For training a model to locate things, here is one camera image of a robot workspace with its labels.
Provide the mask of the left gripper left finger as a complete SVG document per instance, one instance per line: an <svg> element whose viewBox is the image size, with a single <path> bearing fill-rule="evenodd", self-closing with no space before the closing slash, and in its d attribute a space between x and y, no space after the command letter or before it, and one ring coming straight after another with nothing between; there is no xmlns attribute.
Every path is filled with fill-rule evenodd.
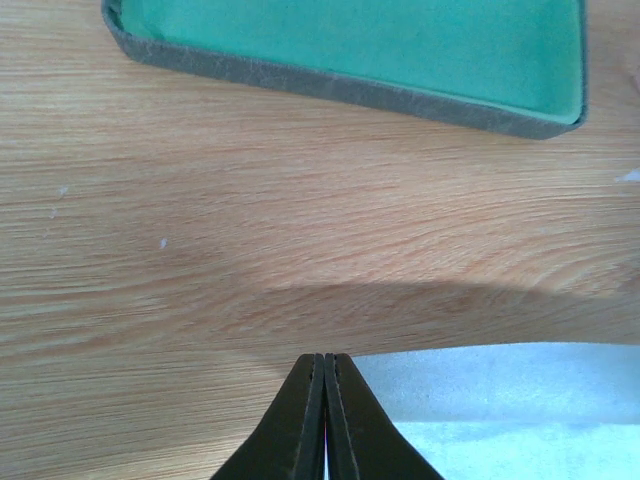
<svg viewBox="0 0 640 480"><path fill-rule="evenodd" d="M324 356L300 356L257 427L212 479L322 479L324 390Z"/></svg>

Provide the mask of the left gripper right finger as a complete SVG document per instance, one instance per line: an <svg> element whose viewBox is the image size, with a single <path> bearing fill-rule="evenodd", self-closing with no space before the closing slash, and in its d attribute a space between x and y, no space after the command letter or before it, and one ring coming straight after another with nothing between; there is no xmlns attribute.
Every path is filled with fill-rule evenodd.
<svg viewBox="0 0 640 480"><path fill-rule="evenodd" d="M325 355L325 398L331 479L441 477L394 426L349 355Z"/></svg>

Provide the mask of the light blue cleaning cloth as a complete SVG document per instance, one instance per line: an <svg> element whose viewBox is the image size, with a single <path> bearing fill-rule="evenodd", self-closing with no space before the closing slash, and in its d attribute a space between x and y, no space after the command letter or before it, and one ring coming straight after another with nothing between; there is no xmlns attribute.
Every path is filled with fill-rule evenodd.
<svg viewBox="0 0 640 480"><path fill-rule="evenodd" d="M639 350L516 343L358 356L402 437L446 479L635 479Z"/></svg>

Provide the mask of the grey glasses case green lining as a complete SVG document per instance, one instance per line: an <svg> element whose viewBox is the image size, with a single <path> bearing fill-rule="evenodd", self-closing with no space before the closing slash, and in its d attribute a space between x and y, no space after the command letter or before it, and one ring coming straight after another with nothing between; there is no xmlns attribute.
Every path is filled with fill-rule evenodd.
<svg viewBox="0 0 640 480"><path fill-rule="evenodd" d="M588 112L582 1L105 1L132 60L543 140Z"/></svg>

